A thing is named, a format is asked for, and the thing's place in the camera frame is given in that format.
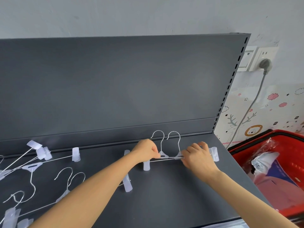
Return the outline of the person's left hand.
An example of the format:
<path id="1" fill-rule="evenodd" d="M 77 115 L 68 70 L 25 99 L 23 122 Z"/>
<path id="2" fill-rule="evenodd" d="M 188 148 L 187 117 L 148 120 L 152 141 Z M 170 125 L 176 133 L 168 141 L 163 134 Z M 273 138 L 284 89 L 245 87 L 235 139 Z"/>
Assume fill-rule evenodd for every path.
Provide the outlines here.
<path id="1" fill-rule="evenodd" d="M 129 156 L 135 165 L 141 162 L 149 161 L 150 159 L 158 159 L 161 157 L 157 146 L 150 139 L 143 139 L 139 141 L 129 153 Z"/>

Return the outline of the person's right hand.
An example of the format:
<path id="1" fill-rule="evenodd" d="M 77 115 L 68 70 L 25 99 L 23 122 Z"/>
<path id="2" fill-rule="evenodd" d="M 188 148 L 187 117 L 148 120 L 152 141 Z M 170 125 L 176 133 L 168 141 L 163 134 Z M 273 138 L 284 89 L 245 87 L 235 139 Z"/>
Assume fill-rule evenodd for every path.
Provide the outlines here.
<path id="1" fill-rule="evenodd" d="M 185 165 L 192 173 L 206 184 L 210 184 L 220 172 L 210 154 L 205 154 L 198 143 L 193 143 L 185 150 L 190 152 L 189 164 Z"/>

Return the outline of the white wire clip hanger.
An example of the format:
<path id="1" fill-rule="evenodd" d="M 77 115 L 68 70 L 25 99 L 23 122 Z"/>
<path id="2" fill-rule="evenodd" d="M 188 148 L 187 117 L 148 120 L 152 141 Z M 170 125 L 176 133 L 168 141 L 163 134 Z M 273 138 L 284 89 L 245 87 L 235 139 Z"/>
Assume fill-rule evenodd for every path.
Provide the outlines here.
<path id="1" fill-rule="evenodd" d="M 211 148 L 209 148 L 209 151 L 210 151 L 210 155 L 211 155 L 213 161 L 218 162 L 219 161 L 219 156 L 218 156 L 217 147 L 211 147 Z"/>
<path id="2" fill-rule="evenodd" d="M 171 131 L 171 132 L 169 132 L 169 134 L 168 134 L 168 136 L 167 136 L 167 138 L 166 138 L 166 140 L 168 140 L 171 133 L 176 133 L 176 134 L 178 134 L 178 136 L 179 136 L 179 140 L 178 140 L 178 143 L 177 143 L 179 152 L 178 152 L 178 154 L 177 154 L 175 157 L 169 157 L 169 156 L 168 156 L 167 154 L 165 154 L 165 153 L 163 152 L 163 150 L 162 150 L 162 142 L 163 142 L 163 140 L 165 139 L 165 133 L 164 133 L 162 130 L 156 130 L 156 131 L 154 131 L 153 134 L 152 134 L 152 136 L 151 136 L 150 138 L 153 138 L 153 137 L 154 137 L 154 134 L 155 134 L 156 132 L 161 132 L 162 135 L 163 135 L 163 136 L 162 136 L 162 140 L 161 140 L 161 150 L 160 150 L 160 152 L 159 152 L 159 153 L 160 153 L 160 158 L 158 158 L 158 160 L 156 160 L 156 161 L 166 161 L 166 160 L 180 160 L 180 159 L 184 159 L 183 155 L 181 154 L 180 145 L 179 145 L 180 139 L 181 139 L 181 135 L 180 135 L 179 132 L 177 132 L 177 131 Z M 124 155 L 127 155 L 128 153 L 130 153 L 130 150 L 125 150 Z M 144 168 L 144 169 L 145 169 L 146 171 L 149 170 L 149 168 L 150 168 L 150 162 L 151 162 L 151 161 L 146 161 L 146 162 L 144 162 L 144 167 L 146 168 L 146 169 L 145 169 L 145 168 Z"/>

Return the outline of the person's left forearm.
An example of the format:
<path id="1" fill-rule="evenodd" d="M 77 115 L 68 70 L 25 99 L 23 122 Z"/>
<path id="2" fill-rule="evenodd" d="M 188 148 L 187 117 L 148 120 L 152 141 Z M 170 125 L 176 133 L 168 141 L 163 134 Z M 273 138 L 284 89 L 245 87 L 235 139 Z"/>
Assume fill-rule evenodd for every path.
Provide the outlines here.
<path id="1" fill-rule="evenodd" d="M 94 174 L 29 228 L 91 228 L 127 173 L 142 162 L 131 152 Z"/>

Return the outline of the person's right forearm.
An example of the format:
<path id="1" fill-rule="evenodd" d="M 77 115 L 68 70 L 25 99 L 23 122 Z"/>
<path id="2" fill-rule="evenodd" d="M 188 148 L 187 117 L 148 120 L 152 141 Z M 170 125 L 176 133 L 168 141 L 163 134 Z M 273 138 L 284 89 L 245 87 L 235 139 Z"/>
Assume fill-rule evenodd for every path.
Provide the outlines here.
<path id="1" fill-rule="evenodd" d="M 239 214 L 249 228 L 298 228 L 274 208 L 217 170 L 202 177 Z"/>

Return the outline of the white and blue plastic packet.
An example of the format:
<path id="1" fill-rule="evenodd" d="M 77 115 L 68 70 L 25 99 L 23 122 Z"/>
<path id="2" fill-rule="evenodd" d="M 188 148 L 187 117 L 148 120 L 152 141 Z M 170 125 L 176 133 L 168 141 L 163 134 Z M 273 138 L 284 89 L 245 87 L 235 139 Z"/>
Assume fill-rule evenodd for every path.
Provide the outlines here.
<path id="1" fill-rule="evenodd" d="M 278 152 L 265 152 L 251 162 L 251 171 L 247 174 L 259 189 L 296 189 L 299 186 L 283 170 L 277 158 Z"/>

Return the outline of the dark grey metal shelf unit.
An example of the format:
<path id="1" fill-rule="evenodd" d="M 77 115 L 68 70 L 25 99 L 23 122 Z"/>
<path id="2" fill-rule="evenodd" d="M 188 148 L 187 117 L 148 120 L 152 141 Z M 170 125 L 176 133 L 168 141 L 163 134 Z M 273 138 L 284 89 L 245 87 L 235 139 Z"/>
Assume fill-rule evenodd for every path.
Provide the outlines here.
<path id="1" fill-rule="evenodd" d="M 162 130 L 169 157 L 195 142 L 269 204 L 214 130 L 249 33 L 0 39 L 0 220 L 36 221 L 56 200 Z M 96 228 L 193 228 L 239 215 L 180 160 L 132 168 Z"/>

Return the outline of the pink garment in clear bag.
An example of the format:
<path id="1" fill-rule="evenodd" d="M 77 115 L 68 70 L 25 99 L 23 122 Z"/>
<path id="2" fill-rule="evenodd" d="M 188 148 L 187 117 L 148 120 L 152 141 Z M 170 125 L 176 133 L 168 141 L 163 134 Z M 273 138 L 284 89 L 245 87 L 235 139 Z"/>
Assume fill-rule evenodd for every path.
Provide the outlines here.
<path id="1" fill-rule="evenodd" d="M 275 209 L 289 209 L 304 204 L 304 191 L 289 178 L 285 180 L 252 173 L 248 176 Z"/>

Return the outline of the red plastic shopping basket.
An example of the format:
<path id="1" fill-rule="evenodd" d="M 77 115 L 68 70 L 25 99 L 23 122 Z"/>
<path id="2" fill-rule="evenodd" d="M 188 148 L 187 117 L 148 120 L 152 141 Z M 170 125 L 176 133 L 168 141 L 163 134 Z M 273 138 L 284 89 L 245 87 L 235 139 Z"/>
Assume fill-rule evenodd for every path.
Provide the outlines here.
<path id="1" fill-rule="evenodd" d="M 265 152 L 278 152 L 277 161 L 292 180 L 304 191 L 304 135 L 284 130 L 267 130 L 260 135 L 228 148 L 246 174 L 253 159 Z M 304 204 L 277 210 L 293 222 L 304 222 Z"/>

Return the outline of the grey power plug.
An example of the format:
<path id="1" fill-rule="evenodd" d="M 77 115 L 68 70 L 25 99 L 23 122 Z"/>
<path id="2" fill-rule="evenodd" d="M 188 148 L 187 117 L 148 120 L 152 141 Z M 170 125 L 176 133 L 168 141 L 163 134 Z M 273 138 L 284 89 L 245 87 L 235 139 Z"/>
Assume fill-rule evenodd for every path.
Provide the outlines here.
<path id="1" fill-rule="evenodd" d="M 268 58 L 263 59 L 259 64 L 259 68 L 263 69 L 263 75 L 267 75 L 272 69 L 272 61 Z"/>

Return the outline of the white wall switch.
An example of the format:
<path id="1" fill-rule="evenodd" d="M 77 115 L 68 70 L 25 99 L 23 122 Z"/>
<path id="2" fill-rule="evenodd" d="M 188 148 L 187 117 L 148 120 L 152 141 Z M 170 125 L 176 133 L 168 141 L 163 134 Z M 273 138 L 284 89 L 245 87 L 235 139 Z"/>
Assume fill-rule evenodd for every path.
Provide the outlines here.
<path id="1" fill-rule="evenodd" d="M 247 46 L 244 50 L 243 57 L 238 66 L 237 72 L 245 72 L 249 70 L 249 66 L 252 62 L 253 56 L 255 55 L 257 46 Z"/>

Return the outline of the white wall socket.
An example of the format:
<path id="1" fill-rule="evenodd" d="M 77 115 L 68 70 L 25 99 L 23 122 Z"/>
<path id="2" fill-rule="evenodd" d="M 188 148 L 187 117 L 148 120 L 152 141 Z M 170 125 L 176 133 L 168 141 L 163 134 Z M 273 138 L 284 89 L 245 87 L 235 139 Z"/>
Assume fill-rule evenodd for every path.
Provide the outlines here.
<path id="1" fill-rule="evenodd" d="M 247 69 L 248 72 L 252 71 L 262 71 L 263 69 L 259 67 L 260 62 L 264 59 L 270 59 L 272 62 L 279 50 L 279 47 L 259 47 L 256 50 L 255 55 Z"/>

